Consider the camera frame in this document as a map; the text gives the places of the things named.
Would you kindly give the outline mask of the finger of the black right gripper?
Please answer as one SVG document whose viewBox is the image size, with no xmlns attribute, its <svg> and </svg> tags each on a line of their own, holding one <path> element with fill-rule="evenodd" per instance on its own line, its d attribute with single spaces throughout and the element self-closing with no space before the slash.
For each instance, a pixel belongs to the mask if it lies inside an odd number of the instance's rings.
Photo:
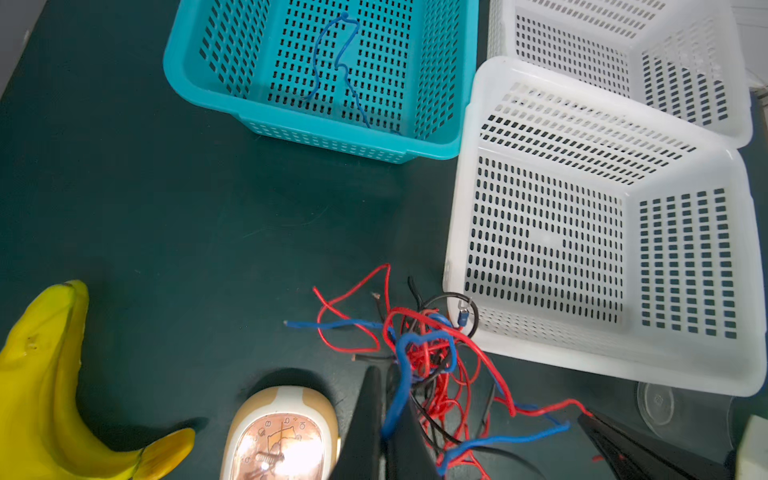
<svg viewBox="0 0 768 480">
<path fill-rule="evenodd" d="M 578 423 L 617 479 L 728 479 L 729 469 L 598 413 Z"/>
</svg>

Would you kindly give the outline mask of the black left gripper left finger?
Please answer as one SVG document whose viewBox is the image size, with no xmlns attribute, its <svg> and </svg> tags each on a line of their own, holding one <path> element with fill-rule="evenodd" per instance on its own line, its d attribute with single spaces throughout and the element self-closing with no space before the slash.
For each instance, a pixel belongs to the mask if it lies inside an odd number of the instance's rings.
<svg viewBox="0 0 768 480">
<path fill-rule="evenodd" d="M 381 370 L 371 366 L 365 372 L 348 434 L 330 480 L 379 478 L 382 407 Z"/>
</svg>

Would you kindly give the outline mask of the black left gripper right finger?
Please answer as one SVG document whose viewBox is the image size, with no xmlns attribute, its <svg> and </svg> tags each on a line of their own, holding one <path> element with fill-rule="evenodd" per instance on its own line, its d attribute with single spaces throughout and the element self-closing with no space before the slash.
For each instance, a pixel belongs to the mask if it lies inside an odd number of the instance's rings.
<svg viewBox="0 0 768 480">
<path fill-rule="evenodd" d="M 392 434 L 383 441 L 383 449 L 385 479 L 440 479 L 410 393 L 404 396 L 403 408 Z"/>
</svg>

